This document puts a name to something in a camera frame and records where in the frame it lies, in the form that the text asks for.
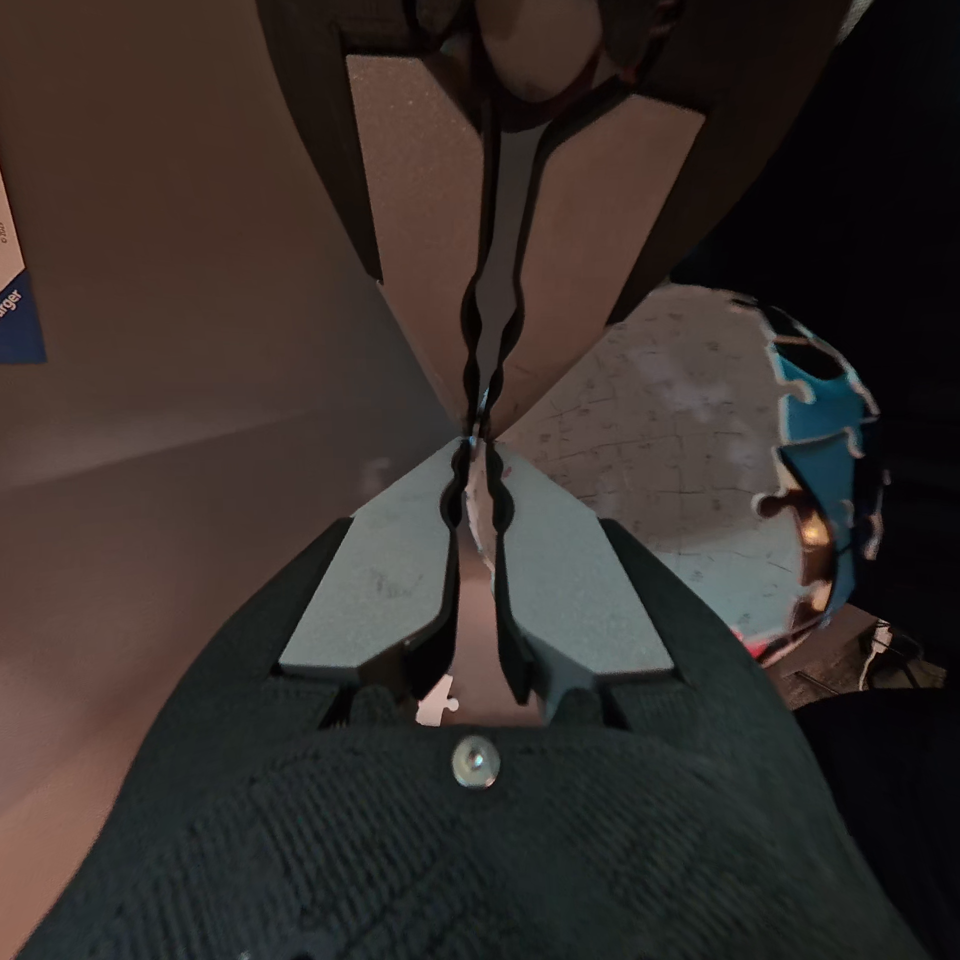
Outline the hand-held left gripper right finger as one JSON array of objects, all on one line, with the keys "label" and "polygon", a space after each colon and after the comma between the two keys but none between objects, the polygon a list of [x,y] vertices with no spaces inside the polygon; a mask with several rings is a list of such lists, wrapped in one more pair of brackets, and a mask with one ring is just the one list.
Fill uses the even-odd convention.
[{"label": "hand-held left gripper right finger", "polygon": [[506,444],[486,447],[498,657],[549,724],[572,690],[662,679],[674,661],[599,517]]}]

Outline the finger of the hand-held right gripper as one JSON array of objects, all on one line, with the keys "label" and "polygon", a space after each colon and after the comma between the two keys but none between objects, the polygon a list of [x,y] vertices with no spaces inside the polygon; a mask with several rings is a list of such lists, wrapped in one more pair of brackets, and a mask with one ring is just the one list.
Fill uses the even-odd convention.
[{"label": "finger of the hand-held right gripper", "polygon": [[443,409],[476,418],[475,287],[491,246],[498,134],[484,92],[431,58],[345,59],[379,287]]},{"label": "finger of the hand-held right gripper", "polygon": [[677,103],[595,91],[546,126],[527,194],[514,315],[489,385],[498,438],[599,341],[706,121]]}]

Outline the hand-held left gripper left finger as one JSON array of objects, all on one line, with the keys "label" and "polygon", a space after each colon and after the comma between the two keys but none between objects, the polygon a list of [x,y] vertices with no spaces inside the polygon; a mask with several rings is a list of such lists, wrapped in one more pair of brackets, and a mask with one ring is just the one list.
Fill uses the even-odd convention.
[{"label": "hand-held left gripper left finger", "polygon": [[283,673],[426,698],[455,649],[469,471],[470,442],[454,439],[340,523],[337,548],[279,656]]}]

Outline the white puzzle pieces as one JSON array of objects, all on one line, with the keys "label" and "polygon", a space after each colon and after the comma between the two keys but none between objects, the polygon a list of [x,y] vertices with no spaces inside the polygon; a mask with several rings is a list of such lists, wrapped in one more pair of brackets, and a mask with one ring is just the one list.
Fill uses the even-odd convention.
[{"label": "white puzzle pieces", "polygon": [[441,675],[426,695],[418,701],[415,722],[420,726],[438,727],[442,725],[446,714],[459,710],[459,700],[452,695],[453,677],[450,673]]}]

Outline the blue white puzzle ball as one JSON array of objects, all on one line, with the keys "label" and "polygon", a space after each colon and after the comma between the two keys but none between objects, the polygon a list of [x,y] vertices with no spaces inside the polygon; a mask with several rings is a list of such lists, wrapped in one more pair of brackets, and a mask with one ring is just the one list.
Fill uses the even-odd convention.
[{"label": "blue white puzzle ball", "polygon": [[664,286],[503,438],[772,666],[829,623],[877,554],[879,415],[848,361],[782,311]]}]

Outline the white instruction leaflet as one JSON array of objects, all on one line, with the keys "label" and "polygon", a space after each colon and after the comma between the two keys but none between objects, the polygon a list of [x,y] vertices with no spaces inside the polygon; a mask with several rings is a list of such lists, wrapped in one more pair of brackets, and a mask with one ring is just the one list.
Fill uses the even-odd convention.
[{"label": "white instruction leaflet", "polygon": [[42,365],[47,354],[14,213],[1,183],[1,364]]}]

